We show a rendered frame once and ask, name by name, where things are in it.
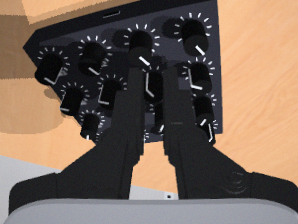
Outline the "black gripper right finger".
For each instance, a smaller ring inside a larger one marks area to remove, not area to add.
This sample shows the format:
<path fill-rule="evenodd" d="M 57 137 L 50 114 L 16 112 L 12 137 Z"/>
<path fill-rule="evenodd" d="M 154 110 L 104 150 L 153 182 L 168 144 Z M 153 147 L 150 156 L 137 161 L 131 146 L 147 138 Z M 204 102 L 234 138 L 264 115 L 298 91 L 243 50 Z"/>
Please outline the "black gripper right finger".
<path fill-rule="evenodd" d="M 163 136 L 164 155 L 175 167 L 179 199 L 266 199 L 298 213 L 296 184 L 247 172 L 209 143 L 205 131 L 196 127 L 191 91 L 179 93 L 177 67 L 163 70 Z"/>

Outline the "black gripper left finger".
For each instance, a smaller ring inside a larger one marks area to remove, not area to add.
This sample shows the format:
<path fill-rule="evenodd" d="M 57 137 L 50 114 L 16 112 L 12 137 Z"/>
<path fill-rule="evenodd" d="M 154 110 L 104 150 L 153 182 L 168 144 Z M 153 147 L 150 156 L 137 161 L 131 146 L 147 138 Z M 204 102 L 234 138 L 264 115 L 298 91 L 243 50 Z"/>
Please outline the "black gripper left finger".
<path fill-rule="evenodd" d="M 60 173 L 16 183 L 9 193 L 8 216 L 38 200 L 129 200 L 133 167 L 144 156 L 144 129 L 143 70 L 132 67 L 127 90 L 116 91 L 111 127 L 100 133 L 97 144 Z"/>

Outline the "black knob box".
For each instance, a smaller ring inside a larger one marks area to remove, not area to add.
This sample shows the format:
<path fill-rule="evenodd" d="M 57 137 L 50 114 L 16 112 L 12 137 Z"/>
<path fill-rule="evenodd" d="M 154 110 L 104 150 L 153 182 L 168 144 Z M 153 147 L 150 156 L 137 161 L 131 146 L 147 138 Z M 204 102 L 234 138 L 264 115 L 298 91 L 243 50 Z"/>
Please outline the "black knob box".
<path fill-rule="evenodd" d="M 163 141 L 164 149 L 167 67 L 177 67 L 180 90 L 191 90 L 196 127 L 209 143 L 223 134 L 218 0 L 139 0 L 36 29 L 22 48 L 37 67 L 35 79 L 51 86 L 60 111 L 95 145 L 111 126 L 116 91 L 127 90 L 129 68 L 137 66 L 145 143 Z"/>

